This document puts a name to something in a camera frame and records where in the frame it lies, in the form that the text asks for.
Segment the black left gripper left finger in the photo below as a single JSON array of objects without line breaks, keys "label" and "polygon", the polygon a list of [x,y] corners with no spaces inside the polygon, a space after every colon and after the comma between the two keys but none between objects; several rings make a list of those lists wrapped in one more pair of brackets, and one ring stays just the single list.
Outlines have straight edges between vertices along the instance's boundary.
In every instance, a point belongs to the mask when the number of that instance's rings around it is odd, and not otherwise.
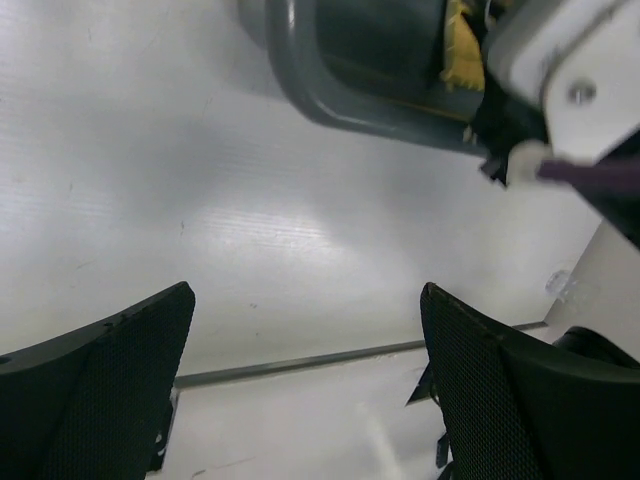
[{"label": "black left gripper left finger", "polygon": [[4,479],[143,479],[195,310],[179,282],[1,357]]}]

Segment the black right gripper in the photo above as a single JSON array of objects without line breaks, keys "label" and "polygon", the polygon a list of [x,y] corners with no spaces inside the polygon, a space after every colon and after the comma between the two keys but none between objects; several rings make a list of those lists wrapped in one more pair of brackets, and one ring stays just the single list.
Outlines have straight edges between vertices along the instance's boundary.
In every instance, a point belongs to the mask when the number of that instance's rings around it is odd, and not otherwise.
[{"label": "black right gripper", "polygon": [[469,126],[488,179],[507,187],[509,154],[528,140],[596,163],[639,128],[639,2],[515,1],[487,37],[487,66],[498,82],[485,75]]}]

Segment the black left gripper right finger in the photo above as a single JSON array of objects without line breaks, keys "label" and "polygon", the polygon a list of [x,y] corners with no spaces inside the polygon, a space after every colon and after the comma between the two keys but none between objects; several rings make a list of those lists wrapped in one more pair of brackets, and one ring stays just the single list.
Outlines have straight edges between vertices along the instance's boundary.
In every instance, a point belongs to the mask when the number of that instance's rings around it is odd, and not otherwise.
[{"label": "black left gripper right finger", "polygon": [[428,364],[418,390],[443,416],[443,478],[638,477],[636,359],[583,327],[543,342],[434,283],[420,311]]}]

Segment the yellow woven bamboo mat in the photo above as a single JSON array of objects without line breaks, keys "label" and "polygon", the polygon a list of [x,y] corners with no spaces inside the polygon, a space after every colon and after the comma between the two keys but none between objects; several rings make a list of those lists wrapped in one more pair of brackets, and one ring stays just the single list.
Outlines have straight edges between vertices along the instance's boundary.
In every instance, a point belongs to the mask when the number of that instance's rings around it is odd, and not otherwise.
[{"label": "yellow woven bamboo mat", "polygon": [[485,78],[480,46],[463,16],[470,12],[466,1],[446,2],[440,77],[449,90],[461,88],[483,92]]}]

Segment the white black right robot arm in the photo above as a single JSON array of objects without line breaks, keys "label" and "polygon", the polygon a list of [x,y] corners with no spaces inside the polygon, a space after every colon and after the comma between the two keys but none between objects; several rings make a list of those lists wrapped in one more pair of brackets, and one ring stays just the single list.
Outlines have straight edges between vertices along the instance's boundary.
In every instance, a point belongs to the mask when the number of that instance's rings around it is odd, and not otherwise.
[{"label": "white black right robot arm", "polygon": [[483,173],[576,190],[639,241],[639,5],[476,1],[485,87],[470,124]]}]

